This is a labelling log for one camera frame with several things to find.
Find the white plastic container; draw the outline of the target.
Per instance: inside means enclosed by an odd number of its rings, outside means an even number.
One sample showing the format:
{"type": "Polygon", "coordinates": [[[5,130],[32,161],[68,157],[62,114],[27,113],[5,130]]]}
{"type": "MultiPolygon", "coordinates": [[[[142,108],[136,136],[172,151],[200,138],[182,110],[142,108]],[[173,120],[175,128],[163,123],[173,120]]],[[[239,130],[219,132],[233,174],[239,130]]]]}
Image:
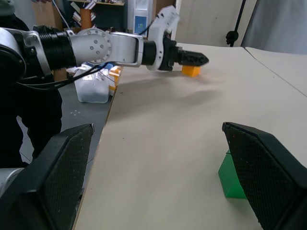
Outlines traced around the white plastic container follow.
{"type": "Polygon", "coordinates": [[[86,75],[74,82],[78,100],[82,103],[104,104],[109,99],[109,71],[114,65],[108,63],[100,71],[86,75]]]}

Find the green cube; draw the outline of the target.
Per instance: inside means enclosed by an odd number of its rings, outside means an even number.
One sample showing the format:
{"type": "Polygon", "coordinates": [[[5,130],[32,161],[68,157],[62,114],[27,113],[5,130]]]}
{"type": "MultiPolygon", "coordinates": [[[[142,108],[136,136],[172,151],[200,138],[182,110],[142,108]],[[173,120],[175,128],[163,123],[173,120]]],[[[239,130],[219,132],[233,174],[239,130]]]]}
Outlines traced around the green cube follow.
{"type": "Polygon", "coordinates": [[[236,173],[230,150],[225,154],[223,162],[218,170],[218,175],[226,198],[246,199],[236,173]]]}

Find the orange and white box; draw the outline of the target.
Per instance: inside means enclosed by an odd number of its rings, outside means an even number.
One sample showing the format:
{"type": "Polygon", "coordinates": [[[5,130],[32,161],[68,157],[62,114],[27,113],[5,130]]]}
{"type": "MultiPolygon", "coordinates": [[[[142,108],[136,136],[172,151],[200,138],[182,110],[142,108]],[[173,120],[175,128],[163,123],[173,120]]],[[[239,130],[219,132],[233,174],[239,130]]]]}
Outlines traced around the orange and white box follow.
{"type": "Polygon", "coordinates": [[[114,95],[117,86],[118,86],[118,82],[121,76],[121,72],[123,70],[123,67],[120,66],[114,66],[110,69],[110,71],[108,72],[108,77],[109,77],[109,94],[111,96],[114,95]]]}

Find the bookshelf with books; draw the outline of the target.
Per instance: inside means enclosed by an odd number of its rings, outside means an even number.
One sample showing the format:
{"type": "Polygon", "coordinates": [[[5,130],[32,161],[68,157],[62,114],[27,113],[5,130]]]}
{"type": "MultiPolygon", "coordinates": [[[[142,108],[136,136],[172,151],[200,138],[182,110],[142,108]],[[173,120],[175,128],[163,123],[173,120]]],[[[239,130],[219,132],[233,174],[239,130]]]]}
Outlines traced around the bookshelf with books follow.
{"type": "MultiPolygon", "coordinates": [[[[67,0],[66,16],[76,26],[81,26],[81,9],[87,8],[92,0],[67,0]]],[[[119,32],[128,29],[128,7],[125,2],[116,0],[97,0],[94,6],[90,6],[92,26],[107,30],[110,28],[119,32]]]]}

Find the orange cube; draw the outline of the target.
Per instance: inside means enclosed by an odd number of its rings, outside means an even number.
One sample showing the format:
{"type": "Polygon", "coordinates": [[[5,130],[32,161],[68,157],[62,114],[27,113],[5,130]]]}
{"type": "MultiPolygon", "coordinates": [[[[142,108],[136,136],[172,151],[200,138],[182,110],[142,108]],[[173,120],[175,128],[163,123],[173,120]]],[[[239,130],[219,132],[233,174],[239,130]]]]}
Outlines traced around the orange cube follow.
{"type": "Polygon", "coordinates": [[[200,74],[200,67],[197,66],[182,66],[181,73],[189,77],[197,77],[200,74]]]}

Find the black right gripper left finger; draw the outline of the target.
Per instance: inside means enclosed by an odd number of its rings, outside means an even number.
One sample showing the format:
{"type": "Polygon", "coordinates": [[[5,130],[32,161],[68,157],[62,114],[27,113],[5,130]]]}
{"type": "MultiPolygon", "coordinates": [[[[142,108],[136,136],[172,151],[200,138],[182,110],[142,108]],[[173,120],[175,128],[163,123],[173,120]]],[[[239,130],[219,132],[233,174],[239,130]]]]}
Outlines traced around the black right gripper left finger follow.
{"type": "Polygon", "coordinates": [[[0,198],[0,230],[71,230],[78,209],[93,124],[53,136],[0,198]]]}

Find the black stand pole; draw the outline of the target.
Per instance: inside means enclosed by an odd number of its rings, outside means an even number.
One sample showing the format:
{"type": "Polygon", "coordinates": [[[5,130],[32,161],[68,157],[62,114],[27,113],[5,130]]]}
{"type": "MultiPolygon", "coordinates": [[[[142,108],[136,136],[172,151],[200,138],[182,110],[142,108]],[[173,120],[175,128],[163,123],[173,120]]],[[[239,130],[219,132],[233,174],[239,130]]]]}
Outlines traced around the black stand pole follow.
{"type": "Polygon", "coordinates": [[[238,17],[237,17],[237,21],[236,21],[236,25],[235,25],[234,30],[229,31],[226,34],[226,37],[225,37],[226,38],[226,43],[230,47],[233,47],[235,41],[239,38],[238,28],[239,28],[239,24],[240,24],[240,21],[241,21],[241,18],[242,18],[242,14],[243,14],[243,11],[244,11],[244,7],[245,7],[245,4],[246,4],[246,1],[247,0],[242,0],[242,3],[241,3],[241,6],[240,6],[240,10],[239,10],[239,14],[238,14],[238,17]]]}

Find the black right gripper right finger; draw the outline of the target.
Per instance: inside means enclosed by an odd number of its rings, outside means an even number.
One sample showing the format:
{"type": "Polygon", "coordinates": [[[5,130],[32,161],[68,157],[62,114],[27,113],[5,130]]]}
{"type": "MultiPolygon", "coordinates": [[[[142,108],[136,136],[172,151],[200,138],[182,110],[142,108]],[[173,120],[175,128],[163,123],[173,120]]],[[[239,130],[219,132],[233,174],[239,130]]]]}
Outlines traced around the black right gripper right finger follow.
{"type": "Polygon", "coordinates": [[[270,133],[232,122],[222,131],[263,230],[307,230],[307,168],[270,133]]]}

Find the adjoining light wooden table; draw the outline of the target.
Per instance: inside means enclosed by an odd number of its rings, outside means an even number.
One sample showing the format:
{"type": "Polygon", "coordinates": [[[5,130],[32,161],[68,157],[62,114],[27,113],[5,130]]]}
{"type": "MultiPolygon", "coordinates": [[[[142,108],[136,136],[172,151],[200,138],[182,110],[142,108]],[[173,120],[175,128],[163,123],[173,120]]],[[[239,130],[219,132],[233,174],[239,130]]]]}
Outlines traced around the adjoining light wooden table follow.
{"type": "Polygon", "coordinates": [[[307,55],[247,50],[259,63],[307,97],[307,55]]]}

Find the silver robot body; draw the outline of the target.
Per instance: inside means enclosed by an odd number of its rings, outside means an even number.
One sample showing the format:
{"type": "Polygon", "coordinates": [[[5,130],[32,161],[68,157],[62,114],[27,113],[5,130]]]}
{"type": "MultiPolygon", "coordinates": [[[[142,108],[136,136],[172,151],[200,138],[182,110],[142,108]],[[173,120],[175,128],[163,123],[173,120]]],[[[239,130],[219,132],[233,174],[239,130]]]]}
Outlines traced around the silver robot body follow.
{"type": "Polygon", "coordinates": [[[1,168],[0,169],[0,198],[24,168],[1,168]]]}

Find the white poster with blue square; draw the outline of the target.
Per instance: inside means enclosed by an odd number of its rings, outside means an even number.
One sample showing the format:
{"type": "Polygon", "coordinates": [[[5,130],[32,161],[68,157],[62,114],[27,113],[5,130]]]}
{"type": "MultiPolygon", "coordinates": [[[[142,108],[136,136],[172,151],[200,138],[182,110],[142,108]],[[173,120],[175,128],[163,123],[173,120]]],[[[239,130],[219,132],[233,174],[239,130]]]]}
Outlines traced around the white poster with blue square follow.
{"type": "Polygon", "coordinates": [[[157,0],[125,0],[128,9],[128,32],[140,35],[155,18],[157,0]]]}

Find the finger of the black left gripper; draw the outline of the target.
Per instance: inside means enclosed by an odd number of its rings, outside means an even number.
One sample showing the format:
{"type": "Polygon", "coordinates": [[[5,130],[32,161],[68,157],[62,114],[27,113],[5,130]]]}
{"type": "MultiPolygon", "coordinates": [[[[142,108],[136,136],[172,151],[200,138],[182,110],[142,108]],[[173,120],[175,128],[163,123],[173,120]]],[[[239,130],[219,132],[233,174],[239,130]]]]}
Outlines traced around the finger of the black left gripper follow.
{"type": "Polygon", "coordinates": [[[182,66],[195,66],[200,67],[209,62],[206,56],[184,56],[179,64],[182,66]]]}
{"type": "Polygon", "coordinates": [[[182,53],[184,57],[205,57],[205,55],[200,52],[183,50],[182,53]]]}

